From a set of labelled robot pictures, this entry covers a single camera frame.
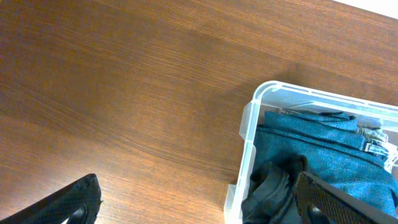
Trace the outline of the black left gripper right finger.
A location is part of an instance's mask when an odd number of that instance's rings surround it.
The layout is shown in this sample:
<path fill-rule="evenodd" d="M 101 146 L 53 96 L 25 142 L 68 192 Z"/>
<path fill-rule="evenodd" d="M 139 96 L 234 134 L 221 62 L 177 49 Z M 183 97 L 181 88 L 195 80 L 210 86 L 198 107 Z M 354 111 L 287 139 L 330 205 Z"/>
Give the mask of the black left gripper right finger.
<path fill-rule="evenodd" d="M 294 197 L 302 223 L 396 224 L 397 219 L 309 172 L 298 175 Z"/>

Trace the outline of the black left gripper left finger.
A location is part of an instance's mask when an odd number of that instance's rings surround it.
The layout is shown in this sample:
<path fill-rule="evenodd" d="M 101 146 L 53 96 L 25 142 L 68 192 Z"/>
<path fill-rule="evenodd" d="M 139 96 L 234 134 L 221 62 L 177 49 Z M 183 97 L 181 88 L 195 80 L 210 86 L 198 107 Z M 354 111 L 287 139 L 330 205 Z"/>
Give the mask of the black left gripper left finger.
<path fill-rule="evenodd" d="M 101 189 L 95 174 L 88 174 L 1 223 L 94 224 L 101 206 Z"/>

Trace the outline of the black garment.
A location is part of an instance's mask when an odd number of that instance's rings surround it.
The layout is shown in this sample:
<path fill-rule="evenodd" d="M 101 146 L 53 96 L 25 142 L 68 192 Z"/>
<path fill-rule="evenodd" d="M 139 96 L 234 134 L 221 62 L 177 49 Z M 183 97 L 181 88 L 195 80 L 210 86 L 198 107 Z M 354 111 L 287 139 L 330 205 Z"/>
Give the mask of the black garment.
<path fill-rule="evenodd" d="M 280 164 L 263 163 L 250 177 L 248 196 L 241 204 L 243 223 L 301 223 L 294 199 L 295 183 L 299 173 L 309 169 L 308 160 L 302 155 Z"/>

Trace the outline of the dark blue jeans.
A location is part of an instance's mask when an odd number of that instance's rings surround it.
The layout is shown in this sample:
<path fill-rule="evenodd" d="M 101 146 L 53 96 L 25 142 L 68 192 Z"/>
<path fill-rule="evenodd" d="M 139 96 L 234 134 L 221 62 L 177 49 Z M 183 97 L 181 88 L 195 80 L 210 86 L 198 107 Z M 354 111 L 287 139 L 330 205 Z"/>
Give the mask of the dark blue jeans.
<path fill-rule="evenodd" d="M 269 161 L 281 164 L 303 155 L 325 182 L 395 216 L 397 181 L 384 168 L 387 158 L 366 152 L 369 141 L 357 129 L 358 120 L 343 112 L 285 115 L 266 111 L 255 133 L 253 170 Z"/>

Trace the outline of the light blue jeans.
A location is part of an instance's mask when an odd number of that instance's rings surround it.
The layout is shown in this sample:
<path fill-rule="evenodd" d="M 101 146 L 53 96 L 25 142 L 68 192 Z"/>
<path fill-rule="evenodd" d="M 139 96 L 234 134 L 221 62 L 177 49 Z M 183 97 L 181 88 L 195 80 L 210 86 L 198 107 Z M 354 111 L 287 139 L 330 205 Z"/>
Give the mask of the light blue jeans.
<path fill-rule="evenodd" d="M 359 127 L 356 133 L 366 140 L 363 151 L 380 158 L 384 169 L 391 174 L 397 167 L 397 146 L 388 141 L 389 136 L 381 128 Z"/>

